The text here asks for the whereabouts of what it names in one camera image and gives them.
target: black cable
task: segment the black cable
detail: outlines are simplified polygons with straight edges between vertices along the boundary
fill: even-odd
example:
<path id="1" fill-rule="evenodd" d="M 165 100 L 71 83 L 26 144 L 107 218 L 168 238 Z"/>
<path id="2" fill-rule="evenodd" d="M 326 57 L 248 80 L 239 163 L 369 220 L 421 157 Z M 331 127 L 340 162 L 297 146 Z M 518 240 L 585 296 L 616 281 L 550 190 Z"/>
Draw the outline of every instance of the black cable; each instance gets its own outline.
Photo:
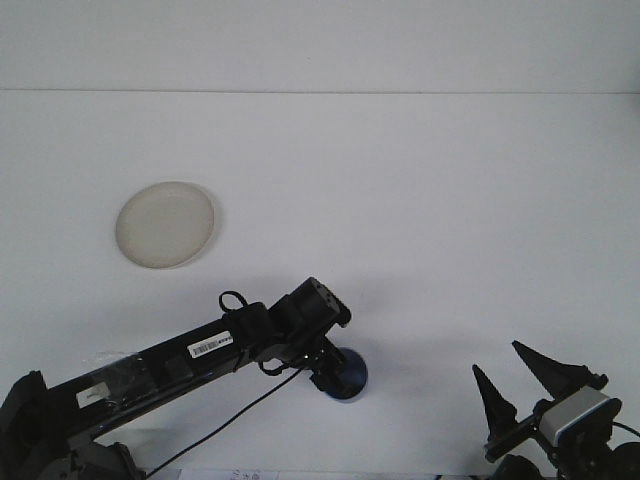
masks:
<path id="1" fill-rule="evenodd" d="M 226 292 L 222 292 L 220 294 L 220 296 L 218 297 L 218 304 L 220 305 L 220 308 L 225 313 L 231 313 L 231 312 L 235 312 L 237 310 L 236 308 L 230 308 L 230 307 L 227 307 L 225 305 L 225 303 L 224 303 L 225 295 L 230 295 L 230 296 L 234 297 L 236 300 L 238 300 L 240 302 L 240 305 L 242 305 L 243 307 L 246 307 L 246 306 L 249 305 L 249 302 L 247 302 L 247 300 L 242 296 L 241 293 L 238 293 L 235 290 L 227 290 Z"/>
<path id="2" fill-rule="evenodd" d="M 151 472 L 149 472 L 144 478 L 149 478 L 152 475 L 155 475 L 156 473 L 158 473 L 160 470 L 162 470 L 163 468 L 165 468 L 167 465 L 169 465 L 170 463 L 174 462 L 175 460 L 177 460 L 178 458 L 180 458 L 182 455 L 184 455 L 185 453 L 193 450 L 194 448 L 196 448 L 197 446 L 203 444 L 204 442 L 206 442 L 207 440 L 209 440 L 211 437 L 213 437 L 214 435 L 217 435 L 218 433 L 220 433 L 222 430 L 224 430 L 225 428 L 227 428 L 229 425 L 231 425 L 235 420 L 238 419 L 238 417 L 240 417 L 242 414 L 246 413 L 247 410 L 251 409 L 252 407 L 255 407 L 258 403 L 260 403 L 261 401 L 263 401 L 264 399 L 266 399 L 267 397 L 271 396 L 272 394 L 276 393 L 278 390 L 280 390 L 282 387 L 284 387 L 287 383 L 289 383 L 291 380 L 293 380 L 294 378 L 296 378 L 298 375 L 300 375 L 300 373 L 304 370 L 303 368 L 300 368 L 298 370 L 295 371 L 295 373 L 293 373 L 293 375 L 290 375 L 285 381 L 281 382 L 280 384 L 276 385 L 275 387 L 273 387 L 271 390 L 269 390 L 267 393 L 265 393 L 264 395 L 262 395 L 260 398 L 257 398 L 256 400 L 254 400 L 253 402 L 251 402 L 249 405 L 247 405 L 246 407 L 244 407 L 242 410 L 240 410 L 238 413 L 236 413 L 233 417 L 231 417 L 229 420 L 227 420 L 225 423 L 223 423 L 220 427 L 218 427 L 217 429 L 215 429 L 213 432 L 211 432 L 210 434 L 202 437 L 200 440 L 198 440 L 195 443 L 192 443 L 191 445 L 189 445 L 187 448 L 185 448 L 184 450 L 181 450 L 180 452 L 176 453 L 173 457 L 171 457 L 169 460 L 167 460 L 166 462 L 164 462 L 162 465 L 160 465 L 157 468 L 154 468 Z"/>
<path id="3" fill-rule="evenodd" d="M 618 427 L 618 428 L 622 428 L 623 430 L 626 430 L 629 433 L 633 433 L 636 437 L 640 437 L 640 432 L 639 431 L 634 430 L 633 428 L 626 426 L 624 423 L 613 422 L 613 425 Z"/>

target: cable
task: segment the cable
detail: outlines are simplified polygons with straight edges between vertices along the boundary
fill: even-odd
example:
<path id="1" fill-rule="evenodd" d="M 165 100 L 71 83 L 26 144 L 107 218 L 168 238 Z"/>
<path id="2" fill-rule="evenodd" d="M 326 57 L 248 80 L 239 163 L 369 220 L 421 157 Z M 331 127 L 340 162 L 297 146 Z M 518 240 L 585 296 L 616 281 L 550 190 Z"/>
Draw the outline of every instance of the cable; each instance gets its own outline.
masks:
<path id="1" fill-rule="evenodd" d="M 184 450 L 181 450 L 180 452 L 176 453 L 173 457 L 171 457 L 169 460 L 167 460 L 166 462 L 164 462 L 162 465 L 160 465 L 159 467 L 156 467 L 155 469 L 153 469 L 151 472 L 149 472 L 144 478 L 147 479 L 149 477 L 151 477 L 152 475 L 155 475 L 156 473 L 158 473 L 160 470 L 162 470 L 163 468 L 165 468 L 167 465 L 169 465 L 170 463 L 174 462 L 175 460 L 177 460 L 178 458 L 180 458 L 182 455 L 184 455 L 185 453 L 193 450 L 194 448 L 196 448 L 197 446 L 203 444 L 204 442 L 206 442 L 207 440 L 209 440 L 211 437 L 217 435 L 218 433 L 220 433 L 222 430 L 224 430 L 225 428 L 227 428 L 229 425 L 231 425 L 235 420 L 237 420 L 242 414 L 246 413 L 247 410 L 255 407 L 258 403 L 260 403 L 261 401 L 265 400 L 267 397 L 271 396 L 272 394 L 276 393 L 278 390 L 280 390 L 282 387 L 284 387 L 287 383 L 289 383 L 290 381 L 292 381 L 294 378 L 296 378 L 298 375 L 300 375 L 300 373 L 302 373 L 302 371 L 304 370 L 303 368 L 300 368 L 298 370 L 295 371 L 295 373 L 293 373 L 292 375 L 290 375 L 285 381 L 279 383 L 278 385 L 276 385 L 275 387 L 273 387 L 271 390 L 269 390 L 267 393 L 265 393 L 264 395 L 262 395 L 260 398 L 254 400 L 253 402 L 251 402 L 249 405 L 247 405 L 246 407 L 244 407 L 242 410 L 240 410 L 238 413 L 236 413 L 233 417 L 231 417 L 229 420 L 227 420 L 225 423 L 223 423 L 220 427 L 218 427 L 217 429 L 215 429 L 213 432 L 211 432 L 210 434 L 202 437 L 200 440 L 198 440 L 195 443 L 192 443 L 191 445 L 189 445 L 187 448 L 185 448 Z"/>
<path id="2" fill-rule="evenodd" d="M 623 430 L 626 430 L 627 432 L 633 433 L 636 437 L 640 437 L 640 432 L 639 431 L 634 430 L 633 428 L 626 426 L 624 423 L 613 422 L 613 425 L 618 427 L 618 428 L 622 428 Z"/>

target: blue suction cup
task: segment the blue suction cup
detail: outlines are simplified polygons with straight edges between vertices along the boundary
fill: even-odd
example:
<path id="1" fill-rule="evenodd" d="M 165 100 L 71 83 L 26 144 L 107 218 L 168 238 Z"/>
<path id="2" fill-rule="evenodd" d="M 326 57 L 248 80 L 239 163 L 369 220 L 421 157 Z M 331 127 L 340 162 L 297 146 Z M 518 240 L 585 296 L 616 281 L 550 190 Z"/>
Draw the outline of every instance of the blue suction cup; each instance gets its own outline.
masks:
<path id="1" fill-rule="evenodd" d="M 347 359 L 344 370 L 338 374 L 338 379 L 342 383 L 340 388 L 329 388 L 326 394 L 336 400 L 350 400 L 358 395 L 367 384 L 369 372 L 367 364 L 358 352 L 350 348 L 340 348 L 340 352 Z"/>

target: barcode label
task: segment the barcode label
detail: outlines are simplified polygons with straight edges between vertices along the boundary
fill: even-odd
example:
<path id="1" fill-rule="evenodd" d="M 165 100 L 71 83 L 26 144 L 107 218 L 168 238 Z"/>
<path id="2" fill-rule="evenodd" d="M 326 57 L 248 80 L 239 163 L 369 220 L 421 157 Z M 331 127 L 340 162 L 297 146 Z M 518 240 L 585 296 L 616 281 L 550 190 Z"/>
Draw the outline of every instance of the barcode label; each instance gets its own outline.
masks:
<path id="1" fill-rule="evenodd" d="M 198 358 L 231 343 L 233 343 L 231 334 L 229 332 L 222 332 L 213 337 L 205 338 L 193 345 L 189 345 L 187 349 L 189 350 L 191 358 Z"/>

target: white wall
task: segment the white wall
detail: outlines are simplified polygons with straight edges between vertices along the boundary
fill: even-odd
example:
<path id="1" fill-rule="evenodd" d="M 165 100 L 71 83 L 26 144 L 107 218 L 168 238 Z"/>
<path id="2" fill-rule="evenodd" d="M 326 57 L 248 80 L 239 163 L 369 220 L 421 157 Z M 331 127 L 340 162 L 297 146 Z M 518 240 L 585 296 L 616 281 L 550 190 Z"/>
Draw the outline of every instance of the white wall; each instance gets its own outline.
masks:
<path id="1" fill-rule="evenodd" d="M 7 1 L 4 88 L 638 92 L 640 2 Z"/>

